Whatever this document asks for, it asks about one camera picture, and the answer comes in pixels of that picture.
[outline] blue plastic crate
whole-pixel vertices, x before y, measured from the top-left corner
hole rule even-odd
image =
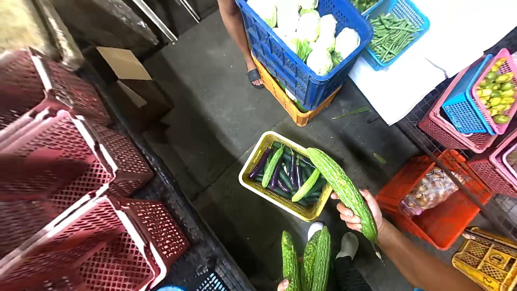
[[[472,66],[465,75],[463,75],[442,104],[442,109],[445,111],[445,114],[447,114],[452,125],[454,125],[460,133],[489,133],[495,135],[495,132],[485,120],[483,113],[481,113],[470,95],[472,86],[476,83],[479,75],[483,72],[483,69],[492,57],[493,55],[489,54],[482,62]]]
[[[414,35],[418,35],[417,38],[407,45],[398,55],[385,63],[383,63],[368,46],[361,56],[375,71],[393,64],[410,46],[418,41],[430,27],[429,19],[409,0],[386,0],[379,4],[374,10],[370,11],[368,19],[373,19],[379,14],[387,13],[392,13],[400,19],[408,19],[416,28],[422,29],[422,31],[415,32]]]
[[[331,13],[338,24],[336,35],[345,27],[357,31],[359,47],[325,76],[318,76],[273,32],[245,0],[236,0],[240,7],[253,55],[307,110],[313,110],[343,84],[361,50],[373,38],[370,23],[347,0],[320,0],[321,16]]]

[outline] concrete floor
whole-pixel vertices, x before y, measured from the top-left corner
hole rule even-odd
[[[359,188],[377,193],[417,153],[395,126],[375,111],[332,117],[363,106],[365,97],[347,80],[331,105],[307,126],[298,127],[266,89],[248,82],[241,53],[216,12],[144,63],[176,107],[146,138],[165,160],[186,195],[260,290],[274,289],[281,277],[280,237],[288,230],[298,253],[309,223],[284,212],[238,182],[238,173],[261,134],[274,130],[333,156]],[[380,164],[377,153],[387,160]],[[336,253],[348,230],[336,202],[328,201],[320,220],[329,227]],[[450,263],[459,239],[448,252],[409,236],[416,244]],[[385,257],[383,265],[360,235],[356,267],[373,290],[412,290]]]

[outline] yellow plastic crate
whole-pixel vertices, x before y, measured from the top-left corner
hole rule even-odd
[[[332,192],[332,188],[329,184],[326,184],[323,187],[322,194],[318,202],[313,205],[309,205],[308,207],[303,207],[299,204],[292,202],[289,199],[286,199],[273,191],[262,188],[262,185],[259,182],[256,182],[250,179],[250,173],[253,171],[253,168],[258,164],[262,154],[267,149],[268,146],[272,145],[274,141],[278,141],[283,143],[284,145],[290,147],[296,152],[308,157],[307,149],[302,147],[301,145],[275,133],[272,131],[265,132],[258,140],[255,148],[250,154],[250,157],[244,164],[242,170],[239,174],[239,182],[242,186],[248,188],[252,192],[262,196],[266,200],[275,204],[276,206],[282,208],[283,210],[289,212],[290,214],[300,218],[301,220],[310,222],[316,220],[316,218],[320,215],[325,206],[325,203],[330,197],[330,193]]]
[[[490,232],[471,229],[502,244],[517,248],[507,239]],[[512,291],[517,283],[517,253],[492,244],[489,240],[468,239],[452,257],[452,265],[486,290]]]

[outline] plastic bag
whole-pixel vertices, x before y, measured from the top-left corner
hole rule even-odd
[[[469,178],[458,173],[452,174],[461,183]],[[433,167],[415,188],[400,202],[400,210],[409,216],[419,215],[426,209],[434,208],[459,189],[451,178],[440,168]]]

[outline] leg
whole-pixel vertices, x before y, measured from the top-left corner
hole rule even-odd
[[[221,12],[224,26],[244,55],[248,71],[257,69],[251,57],[248,38],[244,31],[244,23],[242,21],[239,7],[235,4],[234,0],[217,0],[217,2],[219,3],[219,12]],[[253,81],[252,83],[254,85],[262,85],[262,79]]]
[[[334,261],[334,277],[338,291],[372,291],[352,263],[358,247],[359,241],[355,234],[347,232],[341,240],[341,251]]]

